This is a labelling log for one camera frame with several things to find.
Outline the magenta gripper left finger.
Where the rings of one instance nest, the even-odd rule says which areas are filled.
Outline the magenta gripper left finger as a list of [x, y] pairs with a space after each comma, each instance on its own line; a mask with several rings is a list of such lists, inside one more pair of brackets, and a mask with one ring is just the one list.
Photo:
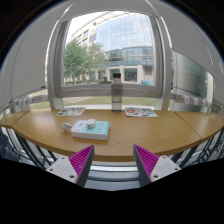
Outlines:
[[59, 158], [47, 172], [84, 187], [94, 155], [94, 146], [90, 145], [70, 157]]

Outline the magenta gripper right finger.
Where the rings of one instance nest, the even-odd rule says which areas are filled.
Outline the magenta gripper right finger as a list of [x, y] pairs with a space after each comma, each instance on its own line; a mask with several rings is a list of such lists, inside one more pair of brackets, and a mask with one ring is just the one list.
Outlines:
[[166, 155], [157, 156], [136, 144], [133, 145], [133, 156], [138, 168], [141, 187], [180, 170], [180, 167]]

